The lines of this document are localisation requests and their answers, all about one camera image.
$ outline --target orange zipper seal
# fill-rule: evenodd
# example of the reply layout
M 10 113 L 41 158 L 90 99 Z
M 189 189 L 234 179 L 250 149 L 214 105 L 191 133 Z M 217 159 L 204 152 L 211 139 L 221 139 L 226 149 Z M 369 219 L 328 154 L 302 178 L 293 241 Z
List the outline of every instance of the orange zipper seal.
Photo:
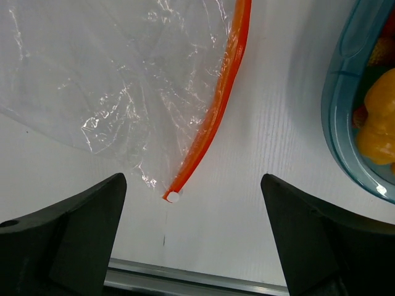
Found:
M 228 38 L 227 49 L 222 63 L 221 75 L 217 81 L 214 101 L 207 112 L 202 126 L 197 132 L 191 148 L 181 169 L 166 191 L 163 199 L 170 202 L 167 197 L 171 192 L 179 193 L 189 177 L 193 174 L 200 161 L 209 149 L 212 140 L 221 124 L 223 114 L 229 101 L 233 82 L 239 70 L 241 59 L 247 44 L 249 18 L 252 0 L 236 0 L 235 16 Z

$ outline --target blue plastic container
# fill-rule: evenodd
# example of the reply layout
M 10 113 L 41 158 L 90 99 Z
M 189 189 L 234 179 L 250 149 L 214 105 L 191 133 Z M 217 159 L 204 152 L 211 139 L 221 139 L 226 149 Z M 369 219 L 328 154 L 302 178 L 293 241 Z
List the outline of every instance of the blue plastic container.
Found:
M 351 127 L 352 103 L 370 54 L 395 0 L 358 0 L 336 46 L 322 94 L 321 119 L 328 147 L 352 180 L 395 204 L 395 177 L 358 152 Z

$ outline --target white surface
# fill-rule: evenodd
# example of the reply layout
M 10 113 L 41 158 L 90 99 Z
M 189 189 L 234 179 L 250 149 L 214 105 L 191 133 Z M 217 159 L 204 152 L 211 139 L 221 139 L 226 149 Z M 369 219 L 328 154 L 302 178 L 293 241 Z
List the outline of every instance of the white surface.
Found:
M 341 171 L 321 129 L 326 70 L 353 2 L 253 2 L 246 54 L 211 148 L 174 204 L 127 175 L 113 257 L 285 285 L 260 191 L 266 172 L 395 223 L 395 206 Z M 39 210 L 120 170 L 8 118 L 0 117 L 0 126 L 0 220 Z

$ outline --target plastic bag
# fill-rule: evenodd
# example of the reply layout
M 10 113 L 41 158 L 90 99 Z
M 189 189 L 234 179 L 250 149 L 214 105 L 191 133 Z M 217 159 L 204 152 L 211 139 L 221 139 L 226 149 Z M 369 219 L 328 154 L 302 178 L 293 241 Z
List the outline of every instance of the plastic bag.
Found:
M 0 2 L 0 112 L 178 192 L 219 126 L 251 0 Z

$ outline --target screw hole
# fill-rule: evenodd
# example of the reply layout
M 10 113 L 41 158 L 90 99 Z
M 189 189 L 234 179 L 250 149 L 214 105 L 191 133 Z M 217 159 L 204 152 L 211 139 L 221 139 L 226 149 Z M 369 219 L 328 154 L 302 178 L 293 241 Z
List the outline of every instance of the screw hole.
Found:
M 14 225 L 16 225 L 16 224 L 18 224 L 18 223 L 19 223 L 19 221 L 17 221 L 17 220 L 5 221 L 5 222 L 3 222 L 3 223 L 0 224 L 0 228 L 2 228 L 2 227 L 8 227 L 8 226 L 14 226 Z

